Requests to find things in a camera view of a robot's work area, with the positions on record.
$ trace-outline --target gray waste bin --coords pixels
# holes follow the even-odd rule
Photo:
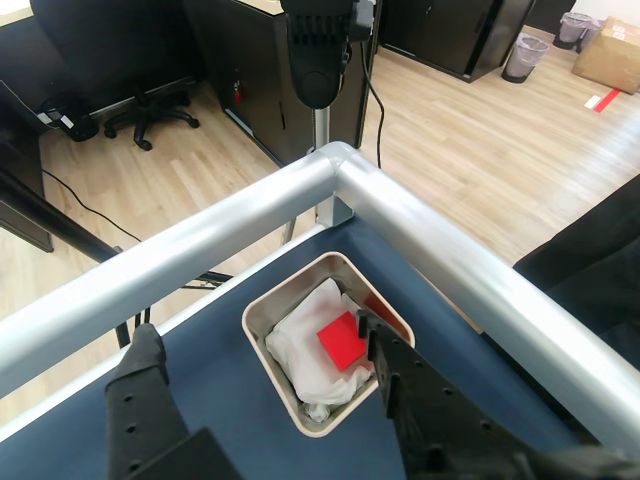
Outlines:
[[[587,45],[593,40],[593,37],[596,36],[596,33],[600,31],[602,25],[604,24],[604,20],[596,20],[593,19],[592,22],[587,26],[586,30],[582,34],[582,38],[578,42],[576,50],[578,53],[582,53],[582,51],[587,48]]]
[[[531,74],[549,45],[533,35],[520,33],[507,66],[502,72],[502,78],[511,83],[523,83]]]
[[[585,29],[592,25],[593,18],[582,13],[567,12],[560,20],[560,32],[553,45],[564,50],[571,50],[578,44]]]

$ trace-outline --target blue surface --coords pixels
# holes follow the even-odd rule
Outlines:
[[[208,426],[246,479],[404,478],[376,392],[327,437],[294,426],[241,326],[258,296],[327,251],[345,254],[408,321],[418,351],[530,445],[576,444],[564,425],[400,255],[362,221],[325,231],[165,337],[171,389],[191,429]],[[106,478],[109,374],[0,444],[2,478]]]

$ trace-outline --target red cube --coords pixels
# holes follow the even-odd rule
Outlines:
[[[367,351],[365,340],[358,337],[356,318],[350,312],[320,330],[318,338],[341,372]]]

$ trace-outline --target silver pipe frame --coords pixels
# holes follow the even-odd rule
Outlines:
[[[482,327],[591,433],[640,458],[640,373],[448,219],[332,143],[0,323],[4,396],[332,195]]]

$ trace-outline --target white container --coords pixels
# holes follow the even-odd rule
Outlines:
[[[324,422],[317,423],[304,413],[301,408],[302,402],[296,396],[289,379],[267,350],[264,339],[271,333],[276,323],[286,317],[307,295],[328,278],[335,280],[341,293],[346,293],[358,305],[368,308],[393,326],[412,347],[415,347],[416,343],[411,327],[341,253],[325,253],[253,301],[242,315],[242,328],[293,423],[302,433],[314,438],[324,437],[331,432],[378,387],[378,381],[373,375],[356,392],[349,403],[341,405],[331,412],[329,418]]]

